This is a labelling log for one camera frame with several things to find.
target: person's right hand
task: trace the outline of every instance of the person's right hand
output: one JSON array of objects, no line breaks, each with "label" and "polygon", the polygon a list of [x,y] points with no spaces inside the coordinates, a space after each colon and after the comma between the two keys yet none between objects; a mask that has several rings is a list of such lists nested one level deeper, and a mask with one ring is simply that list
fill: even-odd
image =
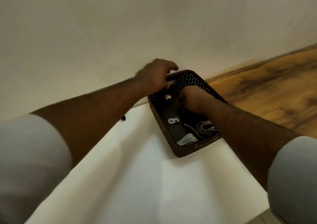
[{"label": "person's right hand", "polygon": [[179,94],[180,99],[185,99],[185,109],[204,115],[205,105],[209,99],[213,99],[212,95],[208,94],[197,85],[186,86]]}]

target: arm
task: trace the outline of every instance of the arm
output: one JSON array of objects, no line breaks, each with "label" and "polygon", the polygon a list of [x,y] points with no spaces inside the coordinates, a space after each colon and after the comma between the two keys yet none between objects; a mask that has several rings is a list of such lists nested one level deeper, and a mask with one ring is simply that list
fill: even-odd
[{"label": "arm", "polygon": [[138,100],[168,87],[166,74],[170,70],[178,70],[174,62],[155,59],[134,78],[46,106],[32,114],[44,118],[58,130],[75,166]]},{"label": "arm", "polygon": [[267,190],[268,170],[279,150],[300,134],[216,100],[198,86],[181,94],[185,108],[206,116],[240,161]]}]

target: white sleeve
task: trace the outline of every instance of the white sleeve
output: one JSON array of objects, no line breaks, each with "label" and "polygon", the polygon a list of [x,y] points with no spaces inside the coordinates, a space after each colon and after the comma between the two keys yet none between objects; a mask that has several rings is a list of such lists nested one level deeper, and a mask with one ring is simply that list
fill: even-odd
[{"label": "white sleeve", "polygon": [[279,219],[317,223],[317,140],[300,136],[277,153],[268,172],[267,193]]},{"label": "white sleeve", "polygon": [[71,165],[65,141],[46,120],[28,114],[2,123],[0,223],[24,223]]}]

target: wooden floor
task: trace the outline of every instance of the wooden floor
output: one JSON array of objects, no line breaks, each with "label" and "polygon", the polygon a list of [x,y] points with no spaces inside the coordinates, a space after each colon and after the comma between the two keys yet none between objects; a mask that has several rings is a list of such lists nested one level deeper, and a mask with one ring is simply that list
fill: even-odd
[{"label": "wooden floor", "polygon": [[208,83],[230,104],[317,138],[317,46]]}]

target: white string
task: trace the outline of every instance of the white string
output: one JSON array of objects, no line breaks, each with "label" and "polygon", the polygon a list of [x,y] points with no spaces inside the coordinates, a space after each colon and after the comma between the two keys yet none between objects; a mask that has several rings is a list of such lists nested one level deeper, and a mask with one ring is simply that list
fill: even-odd
[{"label": "white string", "polygon": [[198,139],[192,133],[190,133],[190,134],[185,135],[179,142],[177,142],[177,144],[180,146],[184,146],[187,144],[195,143],[197,141],[198,141]]},{"label": "white string", "polygon": [[198,135],[200,138],[205,139],[212,135],[214,131],[216,131],[215,127],[212,125],[211,121],[201,121],[196,125],[196,130],[192,128],[189,125],[184,124],[185,126],[188,126],[191,128],[196,135]]}]

